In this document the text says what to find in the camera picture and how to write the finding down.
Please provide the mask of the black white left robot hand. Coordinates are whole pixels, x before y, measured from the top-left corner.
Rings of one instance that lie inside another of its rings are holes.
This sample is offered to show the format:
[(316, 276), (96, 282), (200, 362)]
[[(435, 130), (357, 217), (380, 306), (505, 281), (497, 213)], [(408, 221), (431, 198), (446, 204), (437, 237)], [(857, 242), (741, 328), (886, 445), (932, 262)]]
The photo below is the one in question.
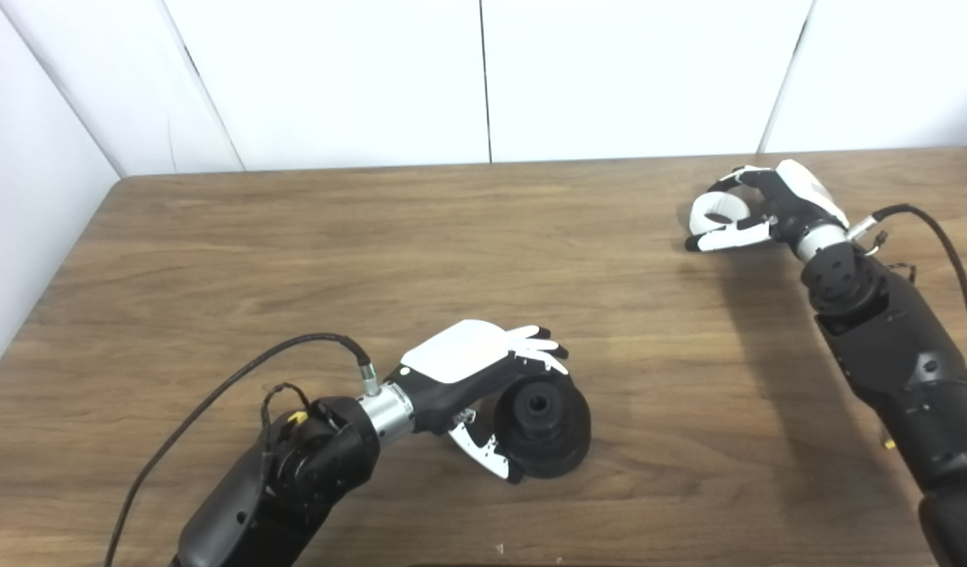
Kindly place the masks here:
[(386, 383), (400, 395), (409, 434), (450, 435), (480, 466), (509, 484), (519, 484), (522, 466), (513, 463), (497, 433), (483, 440), (472, 434), (473, 406), (524, 378), (569, 378), (567, 358), (569, 352), (547, 328), (505, 330), (468, 319), (405, 352)]

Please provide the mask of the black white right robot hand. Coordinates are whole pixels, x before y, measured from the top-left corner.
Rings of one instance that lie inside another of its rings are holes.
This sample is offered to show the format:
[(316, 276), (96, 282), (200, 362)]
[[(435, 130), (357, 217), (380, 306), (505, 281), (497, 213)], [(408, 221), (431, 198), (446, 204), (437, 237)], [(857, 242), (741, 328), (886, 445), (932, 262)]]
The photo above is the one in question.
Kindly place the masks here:
[(764, 242), (789, 245), (800, 261), (847, 241), (850, 223), (814, 174), (794, 159), (775, 168), (744, 165), (693, 203), (684, 242), (690, 252), (710, 252)]

